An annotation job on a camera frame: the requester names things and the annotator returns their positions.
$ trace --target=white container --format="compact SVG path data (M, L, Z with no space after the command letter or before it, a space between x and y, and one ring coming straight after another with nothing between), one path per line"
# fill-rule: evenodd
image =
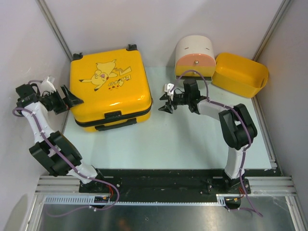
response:
M216 67L213 45L210 39L205 36L191 35L182 38L175 51L175 75L178 78L187 70L200 72L207 83L212 81ZM202 80L195 72L186 73L181 79L195 78Z

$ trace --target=small white object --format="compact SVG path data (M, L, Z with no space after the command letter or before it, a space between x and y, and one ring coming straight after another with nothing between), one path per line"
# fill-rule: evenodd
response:
M171 100L173 100L173 96L174 96L174 90L172 90L173 87L174 87L174 84L172 83L168 83L164 85L164 92L166 92L167 95L171 97Z
M68 171L67 175L68 176L74 176L74 177L80 179L82 181L82 183L84 183L84 184L91 182L91 180L89 178L95 178L97 176L97 172L96 172L95 168L92 165L85 164L83 161L81 161L81 165L76 166L76 168L77 168L78 172L81 175L86 176L87 179L78 175L73 169Z
M41 92L48 91L50 93L57 91L56 88L53 85L53 82L54 82L54 77L48 76L41 83L39 90Z

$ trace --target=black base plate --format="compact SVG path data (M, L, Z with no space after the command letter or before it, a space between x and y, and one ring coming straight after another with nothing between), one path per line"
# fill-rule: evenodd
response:
M207 192L209 194L239 194L241 183L234 185L233 187L227 188L223 185L223 179L207 179ZM244 186L247 194L251 193L250 184L248 179L244 179Z

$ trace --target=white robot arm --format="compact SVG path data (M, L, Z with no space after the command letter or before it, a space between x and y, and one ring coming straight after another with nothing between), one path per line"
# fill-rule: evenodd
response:
M229 146L228 161L224 168L224 177L230 183L230 187L239 183L239 170L242 164L243 151L249 144L246 131L249 133L251 142L257 136L257 129L245 105L239 104L233 108L229 108L221 103L211 102L209 98L200 95L195 79L186 79L184 81L184 92L180 94L175 93L173 89L173 84L166 84L164 86L165 94L160 100L167 100L167 102L159 110L172 114L178 105L188 105L192 113L206 115L218 120L221 125L223 138ZM238 118L234 112L241 117L245 128L242 124L237 125L235 123Z
M56 114L69 110L83 101L74 96L66 86L61 86L65 98L62 99L58 91L53 86L54 78L47 77L40 87L36 84L23 84L16 88L19 95L17 108L14 113L18 116L24 116L34 134L34 146L29 150L33 157L39 161L43 167L53 176L75 176L86 186L89 186L91 180L89 178L101 177L98 171L91 165L82 162L82 157L78 150L69 142L65 136L59 131L55 131L50 127L48 121L48 111L54 111ZM65 161L55 153L52 153L50 145L53 145L66 157L77 169L71 168Z

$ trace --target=cable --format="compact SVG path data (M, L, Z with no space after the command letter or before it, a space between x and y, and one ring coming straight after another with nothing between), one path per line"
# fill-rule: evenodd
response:
M208 85L207 85L207 82L206 82L205 78L203 77L203 75L202 75L200 72L195 71L195 70L187 70L187 71L184 71L184 72L182 73L182 75L180 75L179 78L175 81L174 86L173 86L173 88L171 88L170 91L173 91L173 90L174 90L174 88L178 85L180 79L184 76L184 74L186 74L186 73L188 73L188 72L194 72L194 73L198 74L198 75L203 79L203 81L204 81L204 83L205 83L205 87L206 87L206 97L208 98Z
M250 200L250 198L249 198L249 196L248 196L248 193L247 193L247 191L246 191L246 189L245 189L244 181L243 181L243 177L242 177L242 169L243 169L244 163L245 163L246 151L247 151L248 148L250 148L251 143L252 143L252 142L251 142L251 137L250 137L250 135L249 135L249 132L248 132L248 129L247 129L245 123L243 122L242 118L240 117L240 115L237 113L237 111L236 111L234 108L232 108L232 107L230 107L230 106L228 106L228 105L224 105L223 103L219 103L219 102L210 100L210 98L209 98L209 96L208 96L208 95L209 95L209 92L208 92L208 85L207 85L207 82L206 82L205 78L203 77L203 75L202 75L200 72L196 71L196 70L187 70L187 71L184 71L184 72L182 73L182 75L180 75L179 78L177 79L177 81L175 82L175 84L174 84L173 88L171 89L171 91L174 90L174 88L175 88L176 85L178 84L179 80L184 76L184 74L186 74L186 73L188 73L188 72L197 73L197 74L203 79L203 81L204 81L204 83L205 83L205 87L206 87L206 100L207 100L209 103L212 103L212 104L215 104L215 105L218 105L218 106L221 106L221 107L223 107L223 108L226 108L226 109L231 110L231 111L235 114L235 116L238 118L238 120L240 121L241 125L243 126L243 129L244 129L244 131L245 131L245 133L246 133L246 135L247 135L247 137L248 137L248 145L243 149L243 157L242 157L242 162L241 162L241 165L240 165L239 175L240 175L240 182L241 182L241 185L242 185L242 189L243 189L243 191L244 191L244 193L245 193L245 196L246 196L246 198L247 198L247 200L248 200L250 206L252 207L252 209L251 209L251 208L241 208L241 210L253 211L253 212L257 213L260 217L263 217L263 215L255 208L254 204L253 204L252 201Z
M103 183L103 184L106 184L106 185L109 185L111 186L112 188L115 189L116 193L117 193L117 197L116 197L116 200L111 204L109 205L108 207L104 207L104 208L94 208L94 211L96 210L107 210L111 207L113 207L119 200L120 198L120 192L119 190L116 188L116 186L114 186L113 184L110 184L104 180L99 180L99 179L95 179L95 178L92 178L92 177L86 177L84 175L82 175L81 173L79 173L79 171L77 170L77 168L52 144L50 143L50 141L47 139L47 137L45 136L45 133L44 133L44 130L41 128L40 124L39 124L39 120L38 118L36 117L35 115L35 112L32 112L28 109L25 109L25 108L22 108L22 107L16 107L13 109L13 114L15 114L16 111L25 111L29 114L31 114L31 116L33 117L37 127L38 127L38 130L42 136L42 138L44 139L44 141L48 144L48 146L50 146L51 149L53 149L79 176L85 178L85 179L90 179L90 180L93 180L93 181L97 181L97 182L100 182L100 183Z
M243 198L245 196L245 193L244 193L244 190L242 189L242 187L239 187L239 191L240 191L241 198Z
M15 110L15 109L13 109L13 111L12 111L12 113L13 113L13 115L14 115L14 116L16 116L16 117L24 117L23 115L16 114L15 112L17 112L17 113L18 113L18 111L17 111L17 110Z

